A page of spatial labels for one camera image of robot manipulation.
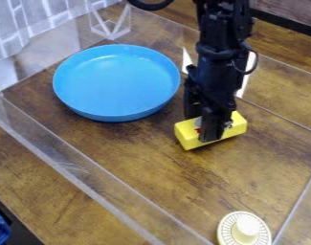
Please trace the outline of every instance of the white cap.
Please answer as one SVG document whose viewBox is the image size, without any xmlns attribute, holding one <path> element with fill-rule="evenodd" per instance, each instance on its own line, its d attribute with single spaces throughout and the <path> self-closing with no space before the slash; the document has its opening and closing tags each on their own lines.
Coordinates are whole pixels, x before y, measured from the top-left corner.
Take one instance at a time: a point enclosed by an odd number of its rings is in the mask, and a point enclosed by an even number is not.
<svg viewBox="0 0 311 245">
<path fill-rule="evenodd" d="M 270 245 L 272 233 L 262 219 L 250 212 L 233 212 L 218 227 L 221 245 Z"/>
</svg>

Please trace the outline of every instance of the blue bowl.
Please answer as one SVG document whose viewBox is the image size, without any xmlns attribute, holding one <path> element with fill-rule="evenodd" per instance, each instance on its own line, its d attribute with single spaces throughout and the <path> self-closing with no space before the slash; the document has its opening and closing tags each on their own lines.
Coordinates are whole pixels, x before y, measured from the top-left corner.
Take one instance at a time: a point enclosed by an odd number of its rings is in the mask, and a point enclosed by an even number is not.
<svg viewBox="0 0 311 245">
<path fill-rule="evenodd" d="M 102 122 L 138 120 L 169 103 L 181 74 L 160 52 L 113 44 L 88 49 L 61 64 L 53 88 L 84 117 Z"/>
</svg>

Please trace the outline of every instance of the yellow object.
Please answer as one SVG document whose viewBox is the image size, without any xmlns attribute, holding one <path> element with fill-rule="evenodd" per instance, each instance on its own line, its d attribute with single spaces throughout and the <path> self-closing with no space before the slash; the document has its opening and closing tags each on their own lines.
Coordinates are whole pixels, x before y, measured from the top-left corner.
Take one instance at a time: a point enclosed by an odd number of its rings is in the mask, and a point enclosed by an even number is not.
<svg viewBox="0 0 311 245">
<path fill-rule="evenodd" d="M 221 245 L 272 245 L 270 229 L 252 212 L 228 214 L 220 223 L 217 234 Z"/>
<path fill-rule="evenodd" d="M 242 117 L 242 115 L 237 111 L 234 111 L 233 112 L 233 120 L 234 120 L 233 127 L 226 129 L 222 139 L 218 141 L 204 143 L 200 140 L 201 120 L 202 120 L 202 117 L 198 117 L 196 119 L 190 119 L 184 122 L 178 122 L 174 125 L 176 137 L 181 141 L 181 144 L 186 150 L 194 149 L 204 145 L 209 145 L 233 136 L 244 134 L 248 131 L 248 121 Z"/>
</svg>

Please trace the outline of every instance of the yellow block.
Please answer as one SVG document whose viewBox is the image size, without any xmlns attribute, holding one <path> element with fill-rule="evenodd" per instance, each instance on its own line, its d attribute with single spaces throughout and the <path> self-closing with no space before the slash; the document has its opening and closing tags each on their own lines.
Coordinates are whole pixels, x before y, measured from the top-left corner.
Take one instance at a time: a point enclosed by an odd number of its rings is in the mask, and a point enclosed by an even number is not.
<svg viewBox="0 0 311 245">
<path fill-rule="evenodd" d="M 234 120 L 233 127 L 226 129 L 224 133 L 224 137 L 218 141 L 222 141 L 233 136 L 246 133 L 248 121 L 237 111 L 233 112 L 233 120 Z M 202 117 L 198 117 L 196 119 L 178 122 L 174 125 L 176 137 L 181 141 L 181 144 L 186 150 L 218 142 L 218 141 L 206 142 L 206 143 L 201 142 L 200 140 L 201 121 L 202 121 Z"/>
</svg>

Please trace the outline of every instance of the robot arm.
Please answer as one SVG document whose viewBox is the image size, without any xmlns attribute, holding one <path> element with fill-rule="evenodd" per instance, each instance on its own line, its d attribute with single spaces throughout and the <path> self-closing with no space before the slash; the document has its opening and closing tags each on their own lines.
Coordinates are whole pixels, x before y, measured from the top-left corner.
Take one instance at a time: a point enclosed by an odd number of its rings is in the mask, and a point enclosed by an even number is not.
<svg viewBox="0 0 311 245">
<path fill-rule="evenodd" d="M 128 0 L 148 11 L 165 8 L 173 0 L 160 4 L 145 4 Z M 252 35 L 254 20 L 249 0 L 194 0 L 198 10 L 201 41 L 197 44 L 198 66 L 188 67 L 185 83 L 185 116 L 202 116 L 200 140 L 206 143 L 222 139 L 233 125 L 237 109 L 234 94 L 242 87 L 245 75 L 258 65 L 258 53 L 245 42 Z M 257 62 L 246 71 L 250 52 L 257 54 Z"/>
</svg>

